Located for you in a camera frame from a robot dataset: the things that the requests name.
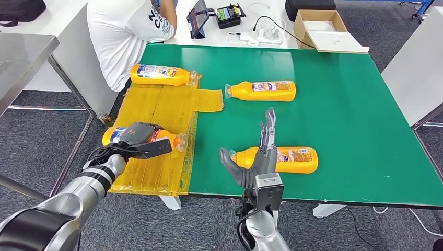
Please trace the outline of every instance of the detergent bottle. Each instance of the detergent bottle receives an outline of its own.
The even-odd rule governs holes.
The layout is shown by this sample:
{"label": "detergent bottle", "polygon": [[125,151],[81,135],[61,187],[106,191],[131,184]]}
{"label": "detergent bottle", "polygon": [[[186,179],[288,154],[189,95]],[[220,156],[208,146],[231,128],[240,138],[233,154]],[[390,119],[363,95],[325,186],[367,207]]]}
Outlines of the detergent bottle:
{"label": "detergent bottle", "polygon": [[[251,147],[242,152],[229,151],[231,159],[238,166],[249,169],[254,162],[258,147]],[[314,149],[310,147],[277,147],[278,173],[313,173],[318,167],[318,157]]]}
{"label": "detergent bottle", "polygon": [[[106,130],[103,135],[102,143],[103,145],[108,145],[109,143],[118,143],[120,141],[120,136],[127,127],[110,127]],[[159,129],[155,130],[152,134],[149,142],[155,142],[162,139],[169,139],[173,150],[178,150],[179,152],[184,152],[188,146],[188,136],[186,133],[172,134],[166,130]]]}
{"label": "detergent bottle", "polygon": [[131,81],[145,85],[196,84],[200,75],[196,71],[186,71],[177,67],[136,64],[131,68]]}
{"label": "detergent bottle", "polygon": [[238,85],[225,85],[225,98],[230,97],[247,101],[290,102],[295,97],[295,84],[293,81],[244,81]]}

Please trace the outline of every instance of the person's arm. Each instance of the person's arm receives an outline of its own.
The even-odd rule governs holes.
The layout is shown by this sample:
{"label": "person's arm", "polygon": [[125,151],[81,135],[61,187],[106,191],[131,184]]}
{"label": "person's arm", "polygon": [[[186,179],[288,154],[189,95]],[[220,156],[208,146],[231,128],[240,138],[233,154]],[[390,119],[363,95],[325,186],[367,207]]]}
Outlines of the person's arm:
{"label": "person's arm", "polygon": [[173,21],[175,21],[175,25],[172,25],[166,17],[163,17],[155,10],[151,1],[139,1],[144,1],[144,3],[129,18],[126,24],[126,30],[149,43],[163,42],[172,38],[176,32],[177,26],[175,10],[172,9]]}
{"label": "person's arm", "polygon": [[160,15],[174,27],[174,36],[177,30],[177,14],[176,7],[174,6],[173,0],[160,0]]}

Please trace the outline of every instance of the white t-shirt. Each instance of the white t-shirt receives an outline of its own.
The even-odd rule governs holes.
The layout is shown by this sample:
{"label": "white t-shirt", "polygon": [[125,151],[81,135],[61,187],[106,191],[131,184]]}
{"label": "white t-shirt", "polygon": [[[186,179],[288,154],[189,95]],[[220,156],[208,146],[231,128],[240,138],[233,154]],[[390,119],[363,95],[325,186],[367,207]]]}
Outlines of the white t-shirt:
{"label": "white t-shirt", "polygon": [[120,92],[146,43],[162,42],[174,27],[150,0],[89,0],[88,26],[101,71],[109,87]]}

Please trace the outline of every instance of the green table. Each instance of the green table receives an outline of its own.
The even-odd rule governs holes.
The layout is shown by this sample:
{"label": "green table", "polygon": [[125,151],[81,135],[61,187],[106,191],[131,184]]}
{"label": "green table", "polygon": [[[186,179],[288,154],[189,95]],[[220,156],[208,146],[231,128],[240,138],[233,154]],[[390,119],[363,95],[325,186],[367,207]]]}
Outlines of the green table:
{"label": "green table", "polygon": [[277,146],[317,150],[313,174],[286,174],[286,200],[442,208],[443,185],[369,55],[312,50],[148,45],[144,64],[203,74],[200,88],[294,80],[293,102],[225,100],[199,113],[190,195],[238,197],[243,190],[218,148],[257,146],[259,121],[274,107]]}

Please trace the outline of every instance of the gray table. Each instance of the gray table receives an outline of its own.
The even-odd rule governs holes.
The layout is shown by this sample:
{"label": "gray table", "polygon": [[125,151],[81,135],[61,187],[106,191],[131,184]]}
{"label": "gray table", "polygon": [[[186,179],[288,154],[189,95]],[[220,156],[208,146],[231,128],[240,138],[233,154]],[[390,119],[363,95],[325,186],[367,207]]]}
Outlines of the gray table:
{"label": "gray table", "polygon": [[[66,173],[77,153],[83,138],[96,114],[83,99],[80,92],[57,63],[52,53],[59,45],[59,41],[52,35],[22,35],[0,33],[0,116],[8,108],[38,109],[38,110],[87,110],[89,118],[77,142],[72,149],[66,164],[62,168],[55,185],[49,194],[53,196],[58,192]],[[72,91],[81,103],[81,107],[25,107],[11,106],[23,88],[30,82],[35,73],[45,61],[54,68],[63,82]],[[26,187],[14,180],[0,175],[0,185],[8,187],[37,200],[45,200],[47,196]]]}

